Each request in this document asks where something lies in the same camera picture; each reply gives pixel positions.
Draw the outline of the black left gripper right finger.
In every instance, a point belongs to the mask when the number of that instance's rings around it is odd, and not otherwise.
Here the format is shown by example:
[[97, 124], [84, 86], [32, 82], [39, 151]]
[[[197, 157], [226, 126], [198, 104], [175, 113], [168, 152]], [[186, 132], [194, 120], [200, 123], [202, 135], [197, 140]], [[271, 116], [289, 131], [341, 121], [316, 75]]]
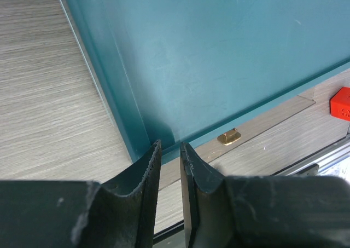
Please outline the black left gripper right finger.
[[349, 183], [334, 176], [225, 176], [180, 146], [187, 247], [349, 247]]

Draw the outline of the clear acrylic drawer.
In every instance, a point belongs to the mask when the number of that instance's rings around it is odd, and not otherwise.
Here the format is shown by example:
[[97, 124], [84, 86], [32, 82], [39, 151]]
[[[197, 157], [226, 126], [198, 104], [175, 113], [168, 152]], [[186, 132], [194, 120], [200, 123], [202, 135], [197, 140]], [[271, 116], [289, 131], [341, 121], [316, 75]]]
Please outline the clear acrylic drawer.
[[[270, 175], [345, 137], [349, 122], [324, 116], [321, 120], [293, 116], [210, 163], [226, 175]], [[180, 163], [175, 179], [159, 188], [154, 232], [183, 219]]]
[[198, 146], [195, 151], [203, 160], [209, 163], [309, 108], [314, 103], [313, 100], [296, 96], [252, 120], [221, 134], [216, 139]]

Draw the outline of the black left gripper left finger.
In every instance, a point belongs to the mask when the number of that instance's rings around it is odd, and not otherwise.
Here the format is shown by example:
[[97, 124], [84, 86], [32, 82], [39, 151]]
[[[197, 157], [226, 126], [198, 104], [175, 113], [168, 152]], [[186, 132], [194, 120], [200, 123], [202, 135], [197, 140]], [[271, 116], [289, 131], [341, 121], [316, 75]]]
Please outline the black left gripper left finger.
[[156, 141], [105, 183], [1, 182], [1, 247], [152, 247], [161, 168]]

